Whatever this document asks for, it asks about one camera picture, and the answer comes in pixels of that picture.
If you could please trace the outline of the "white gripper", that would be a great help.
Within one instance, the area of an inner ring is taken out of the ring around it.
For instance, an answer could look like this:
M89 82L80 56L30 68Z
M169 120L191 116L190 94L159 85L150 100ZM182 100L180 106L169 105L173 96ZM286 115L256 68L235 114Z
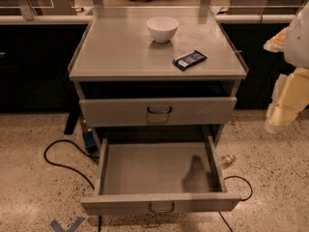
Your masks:
M309 3L297 13L289 28L267 40L264 50L284 51L287 63L303 68L289 75L280 74L275 82L265 129L278 133L288 128L309 105Z

